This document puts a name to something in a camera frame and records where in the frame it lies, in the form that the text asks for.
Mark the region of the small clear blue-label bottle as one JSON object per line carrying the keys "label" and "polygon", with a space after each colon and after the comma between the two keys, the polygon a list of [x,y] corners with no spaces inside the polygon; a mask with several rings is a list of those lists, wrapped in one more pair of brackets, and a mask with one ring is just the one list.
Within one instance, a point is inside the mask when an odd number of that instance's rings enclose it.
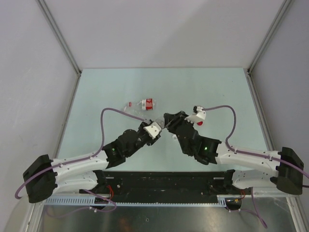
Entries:
{"label": "small clear blue-label bottle", "polygon": [[155,122],[159,125],[161,129],[165,127],[165,119],[163,116],[158,117]]}

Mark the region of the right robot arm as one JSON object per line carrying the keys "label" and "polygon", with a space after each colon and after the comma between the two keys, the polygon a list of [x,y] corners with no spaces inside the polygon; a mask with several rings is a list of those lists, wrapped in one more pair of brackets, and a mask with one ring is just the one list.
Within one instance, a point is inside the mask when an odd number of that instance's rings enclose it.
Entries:
{"label": "right robot arm", "polygon": [[223,181],[223,189],[234,194],[239,189],[276,187],[278,190],[301,195],[303,192],[304,163],[293,149],[283,147],[280,151],[257,151],[236,148],[227,142],[199,135],[194,128],[196,116],[180,111],[164,114],[166,129],[175,134],[184,154],[204,165],[233,164],[249,168],[245,171],[229,171]]}

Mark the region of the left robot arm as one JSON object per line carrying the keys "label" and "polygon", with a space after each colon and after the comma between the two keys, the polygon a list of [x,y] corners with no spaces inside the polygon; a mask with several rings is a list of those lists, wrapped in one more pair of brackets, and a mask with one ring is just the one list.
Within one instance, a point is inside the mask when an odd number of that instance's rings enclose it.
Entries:
{"label": "left robot arm", "polygon": [[77,189],[92,189],[96,193],[102,193],[107,182],[96,176],[94,171],[116,167],[143,146],[153,145],[160,138],[163,128],[162,123],[142,122],[138,130],[128,129],[99,151],[77,156],[75,159],[39,156],[23,173],[28,201],[38,203],[57,192]]}

